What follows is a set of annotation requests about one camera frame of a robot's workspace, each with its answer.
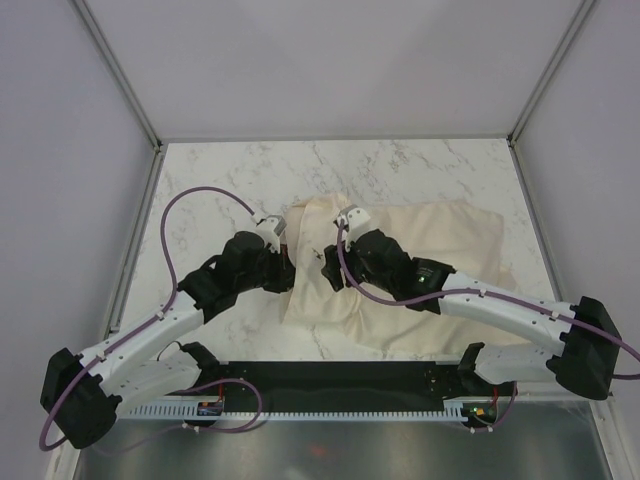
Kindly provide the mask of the cream satin pillowcase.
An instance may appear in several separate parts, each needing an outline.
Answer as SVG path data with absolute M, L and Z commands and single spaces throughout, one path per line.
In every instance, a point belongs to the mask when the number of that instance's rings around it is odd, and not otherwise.
M 463 352 L 475 342 L 509 345 L 519 337 L 480 322 L 378 304 L 352 288 L 333 291 L 322 276 L 323 250 L 333 244 L 333 221 L 350 205 L 342 194 L 311 197 L 285 212 L 285 240 L 296 268 L 293 289 L 282 302 L 285 324 L 334 330 L 369 348 L 416 355 Z M 501 263 L 504 219 L 465 201 L 373 206 L 374 226 L 410 256 L 453 266 L 480 281 L 512 290 Z

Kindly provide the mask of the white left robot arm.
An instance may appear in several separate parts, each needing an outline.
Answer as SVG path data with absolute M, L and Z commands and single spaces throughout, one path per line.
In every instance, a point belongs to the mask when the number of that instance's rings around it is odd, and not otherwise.
M 187 274 L 150 319 L 78 354 L 63 348 L 50 358 L 40 398 L 48 414 L 44 426 L 57 426 L 74 448 L 84 449 L 139 405 L 174 392 L 210 393 L 219 362 L 202 344 L 186 343 L 161 361 L 156 355 L 232 308 L 240 294 L 284 293 L 294 277 L 280 234 L 235 234 L 221 254 Z

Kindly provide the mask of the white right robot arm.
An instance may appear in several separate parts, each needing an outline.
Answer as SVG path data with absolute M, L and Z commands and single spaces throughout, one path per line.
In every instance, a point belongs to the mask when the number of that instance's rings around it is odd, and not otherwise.
M 469 344 L 456 368 L 466 393 L 555 381 L 586 399 L 609 395 L 621 336 L 595 299 L 571 304 L 512 294 L 450 265 L 412 257 L 380 230 L 327 246 L 321 273 L 334 291 L 370 284 L 387 293 L 384 305 L 460 317 L 521 338 L 517 345 Z

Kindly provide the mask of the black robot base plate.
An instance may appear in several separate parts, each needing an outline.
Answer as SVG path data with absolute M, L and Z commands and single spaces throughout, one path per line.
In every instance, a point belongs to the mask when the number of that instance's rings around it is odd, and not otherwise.
M 427 410 L 462 397 L 508 398 L 512 382 L 496 386 L 454 364 L 429 361 L 234 361 L 209 366 L 196 380 L 199 395 L 221 392 L 232 409 L 254 411 L 247 386 L 217 380 L 242 379 L 256 387 L 263 410 Z

